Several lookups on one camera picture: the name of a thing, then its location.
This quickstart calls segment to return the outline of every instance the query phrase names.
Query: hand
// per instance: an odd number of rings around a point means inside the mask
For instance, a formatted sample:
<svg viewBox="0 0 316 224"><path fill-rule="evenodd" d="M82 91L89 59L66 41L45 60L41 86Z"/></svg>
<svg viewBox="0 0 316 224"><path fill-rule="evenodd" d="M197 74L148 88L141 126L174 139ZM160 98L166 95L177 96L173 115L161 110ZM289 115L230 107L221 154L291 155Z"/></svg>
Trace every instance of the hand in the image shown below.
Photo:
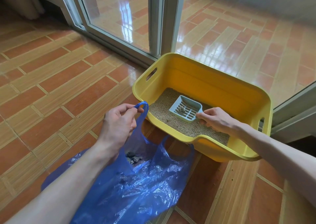
<svg viewBox="0 0 316 224"><path fill-rule="evenodd" d="M104 115L96 144L103 146L110 158L114 160L117 158L120 148L136 128L135 115L138 112L144 112L144 110L134 108L133 104L121 104Z"/></svg>
<svg viewBox="0 0 316 224"><path fill-rule="evenodd" d="M236 127L240 122L232 118L220 107L210 108L204 112L199 112L196 117L200 118L200 124L212 127L215 131L227 133L235 136Z"/></svg>

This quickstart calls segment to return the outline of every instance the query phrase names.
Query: litter box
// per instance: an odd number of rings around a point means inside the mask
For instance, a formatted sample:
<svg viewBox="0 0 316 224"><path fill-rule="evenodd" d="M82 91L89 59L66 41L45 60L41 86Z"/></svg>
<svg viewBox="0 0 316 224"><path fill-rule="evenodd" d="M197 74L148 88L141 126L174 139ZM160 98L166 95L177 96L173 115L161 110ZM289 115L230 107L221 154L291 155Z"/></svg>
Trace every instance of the litter box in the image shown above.
<svg viewBox="0 0 316 224"><path fill-rule="evenodd" d="M148 104L155 102L166 88L206 103L221 107L237 120L270 135L272 105L269 95L261 88L229 74L208 67L180 54L162 55L134 83L133 94ZM184 143L192 143L196 150L217 162L230 160L256 161L260 156L241 140L230 137L227 146L206 135L186 136L155 118L150 112L148 120L159 129Z"/></svg>

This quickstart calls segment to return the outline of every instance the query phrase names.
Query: person's left hand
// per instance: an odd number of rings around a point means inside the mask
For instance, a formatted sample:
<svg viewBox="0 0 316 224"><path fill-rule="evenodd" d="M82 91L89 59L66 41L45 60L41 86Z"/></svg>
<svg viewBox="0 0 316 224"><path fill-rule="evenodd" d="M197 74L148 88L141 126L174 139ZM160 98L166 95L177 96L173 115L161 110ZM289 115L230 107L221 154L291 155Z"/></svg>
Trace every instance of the person's left hand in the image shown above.
<svg viewBox="0 0 316 224"><path fill-rule="evenodd" d="M136 128L135 115L144 112L142 108L134 108L133 104L121 104L109 110L103 119L103 125L96 142L105 148L110 158L117 158L120 148Z"/></svg>

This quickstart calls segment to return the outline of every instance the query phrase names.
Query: blue plastic bag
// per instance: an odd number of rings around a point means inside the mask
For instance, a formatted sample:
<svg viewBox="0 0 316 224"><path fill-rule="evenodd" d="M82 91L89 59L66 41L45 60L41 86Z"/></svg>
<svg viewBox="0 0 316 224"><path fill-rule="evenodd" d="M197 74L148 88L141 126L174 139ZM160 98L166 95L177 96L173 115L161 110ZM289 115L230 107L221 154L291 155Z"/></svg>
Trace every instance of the blue plastic bag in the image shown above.
<svg viewBox="0 0 316 224"><path fill-rule="evenodd" d="M142 134L148 104L137 127L121 148L118 158L97 177L70 223L145 223L175 205L185 187L192 165L194 148L187 157L170 157L164 148L168 136L159 145ZM43 182L44 190L74 164L87 150L78 153L53 171ZM131 165L125 153L142 156L142 163Z"/></svg>

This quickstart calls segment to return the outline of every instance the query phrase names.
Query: litter scoop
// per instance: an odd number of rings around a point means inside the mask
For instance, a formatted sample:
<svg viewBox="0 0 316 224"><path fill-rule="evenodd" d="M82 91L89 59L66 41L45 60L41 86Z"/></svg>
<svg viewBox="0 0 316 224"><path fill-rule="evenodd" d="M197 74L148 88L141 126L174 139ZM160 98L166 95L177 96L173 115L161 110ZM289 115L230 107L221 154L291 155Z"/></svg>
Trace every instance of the litter scoop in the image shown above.
<svg viewBox="0 0 316 224"><path fill-rule="evenodd" d="M203 112L202 104L190 98L180 95L169 109L178 118L190 123L196 119L196 113Z"/></svg>

